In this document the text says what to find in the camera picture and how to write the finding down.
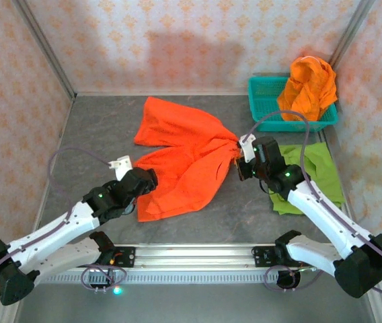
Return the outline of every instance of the green cloth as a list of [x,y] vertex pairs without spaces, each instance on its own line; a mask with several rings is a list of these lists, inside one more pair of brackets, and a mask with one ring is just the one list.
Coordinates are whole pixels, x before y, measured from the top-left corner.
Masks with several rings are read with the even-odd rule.
[[[285,163],[300,165],[301,145],[279,146],[280,153],[285,158]],[[345,202],[340,187],[336,167],[333,163],[326,143],[314,143],[306,146],[305,169],[311,179],[317,183],[321,191],[338,207]],[[279,214],[303,214],[298,208],[285,201],[279,194],[271,194],[273,210]]]

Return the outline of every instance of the basket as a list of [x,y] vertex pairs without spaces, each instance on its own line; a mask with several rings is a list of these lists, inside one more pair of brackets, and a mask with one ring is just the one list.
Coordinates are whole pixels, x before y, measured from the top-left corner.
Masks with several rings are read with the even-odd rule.
[[[279,111],[276,99],[285,88],[288,77],[251,77],[248,82],[248,93],[251,114],[254,121],[259,121],[267,114]],[[338,113],[334,104],[331,104],[320,121],[309,122],[310,131],[316,132],[326,126],[336,124]],[[306,126],[302,121],[284,121],[280,114],[271,116],[257,128],[258,131],[269,132],[305,132]]]

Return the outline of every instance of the patterned wallpaper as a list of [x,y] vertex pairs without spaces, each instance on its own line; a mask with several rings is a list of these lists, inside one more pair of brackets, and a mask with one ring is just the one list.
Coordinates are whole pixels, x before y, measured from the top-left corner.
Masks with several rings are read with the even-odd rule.
[[342,113],[330,141],[356,217],[377,234],[382,232],[382,0],[340,63],[338,91]]
[[333,53],[359,0],[28,0],[76,92],[245,91]]
[[10,0],[0,0],[0,238],[32,230],[69,100]]

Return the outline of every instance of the orange cloth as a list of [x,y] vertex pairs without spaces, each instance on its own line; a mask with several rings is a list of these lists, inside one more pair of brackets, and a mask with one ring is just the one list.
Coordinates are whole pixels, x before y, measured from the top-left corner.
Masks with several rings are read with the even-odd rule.
[[165,219],[208,205],[239,155],[238,140],[209,113],[148,98],[135,143],[170,147],[135,163],[153,168],[158,177],[157,188],[137,201],[139,221]]
[[[309,121],[318,121],[336,96],[336,73],[324,60],[299,57],[291,64],[291,76],[284,91],[278,97],[281,110],[292,110],[303,114]],[[285,121],[301,120],[292,114],[282,114]]]

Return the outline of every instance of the gray floor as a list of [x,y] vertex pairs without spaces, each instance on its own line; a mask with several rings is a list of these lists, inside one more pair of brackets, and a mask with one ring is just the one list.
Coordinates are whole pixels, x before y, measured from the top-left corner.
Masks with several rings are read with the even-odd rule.
[[104,295],[79,285],[41,285],[25,298],[15,323],[374,322],[365,299],[345,296],[328,275],[294,293],[275,293],[262,284],[122,288],[122,295]]
[[[62,146],[76,145],[95,151],[107,160],[130,155],[134,160],[155,150],[133,144],[146,96],[78,97],[73,105]],[[237,136],[254,124],[247,96],[164,96],[165,100],[193,106],[219,118]],[[280,144],[300,144],[302,133],[270,133]],[[66,152],[56,161],[54,177],[78,201],[94,186],[114,179],[114,172],[81,153]],[[58,194],[49,193],[41,225],[67,210]],[[324,242],[325,237],[304,216],[279,215],[257,180],[240,182],[230,173],[213,201],[199,212],[139,223],[134,212],[102,228],[114,243],[268,243],[290,229]]]

